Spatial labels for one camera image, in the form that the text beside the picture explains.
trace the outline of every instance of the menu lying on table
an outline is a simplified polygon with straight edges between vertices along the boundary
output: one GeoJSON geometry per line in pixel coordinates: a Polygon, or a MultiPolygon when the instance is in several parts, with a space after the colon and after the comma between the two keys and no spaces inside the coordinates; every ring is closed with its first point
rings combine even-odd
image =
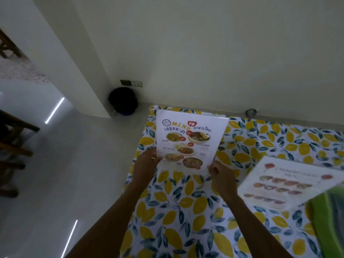
{"type": "Polygon", "coordinates": [[[344,172],[265,156],[238,188],[247,203],[278,211],[303,204],[344,181],[344,172]]]}
{"type": "Polygon", "coordinates": [[[228,118],[157,110],[157,156],[166,169],[207,173],[228,118]]]}

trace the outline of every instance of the laminated menu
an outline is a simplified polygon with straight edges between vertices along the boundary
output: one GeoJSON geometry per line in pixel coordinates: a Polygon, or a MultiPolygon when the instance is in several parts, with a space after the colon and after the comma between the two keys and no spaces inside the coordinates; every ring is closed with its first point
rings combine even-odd
{"type": "Polygon", "coordinates": [[[228,118],[157,110],[157,156],[166,169],[205,174],[228,118]]]}
{"type": "Polygon", "coordinates": [[[264,156],[238,187],[238,195],[252,205],[283,211],[342,181],[341,170],[264,156]]]}

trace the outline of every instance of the wall socket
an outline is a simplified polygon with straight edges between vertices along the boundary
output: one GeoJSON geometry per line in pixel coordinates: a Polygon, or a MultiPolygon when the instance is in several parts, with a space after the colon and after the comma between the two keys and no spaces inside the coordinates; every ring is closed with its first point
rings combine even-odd
{"type": "Polygon", "coordinates": [[[120,80],[122,85],[124,86],[136,86],[136,87],[142,87],[142,82],[137,81],[130,81],[130,80],[120,80]]]}

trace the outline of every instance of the wooden furniture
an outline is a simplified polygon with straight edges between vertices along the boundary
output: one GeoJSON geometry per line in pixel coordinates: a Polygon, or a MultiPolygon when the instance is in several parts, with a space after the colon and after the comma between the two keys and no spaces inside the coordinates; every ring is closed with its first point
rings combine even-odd
{"type": "Polygon", "coordinates": [[[7,37],[7,35],[1,29],[0,40],[2,41],[2,43],[0,44],[0,55],[3,58],[7,59],[7,55],[3,52],[5,50],[13,51],[13,53],[18,57],[22,56],[17,46],[11,41],[10,38],[7,37]]]}
{"type": "Polygon", "coordinates": [[[40,128],[0,110],[0,151],[7,152],[6,159],[0,160],[0,196],[14,198],[18,189],[11,183],[14,169],[24,169],[18,155],[31,157],[33,152],[22,148],[24,128],[38,132],[40,128]]]}

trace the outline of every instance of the hand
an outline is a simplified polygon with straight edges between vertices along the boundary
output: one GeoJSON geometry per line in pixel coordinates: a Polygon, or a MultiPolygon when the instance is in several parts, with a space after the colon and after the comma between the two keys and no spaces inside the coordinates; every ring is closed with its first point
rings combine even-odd
{"type": "Polygon", "coordinates": [[[143,191],[148,186],[149,182],[151,182],[157,164],[161,160],[162,157],[157,157],[156,147],[144,151],[135,161],[131,183],[143,191]]]}
{"type": "Polygon", "coordinates": [[[217,192],[225,202],[235,200],[238,192],[233,170],[218,161],[213,161],[208,170],[217,192]]]}

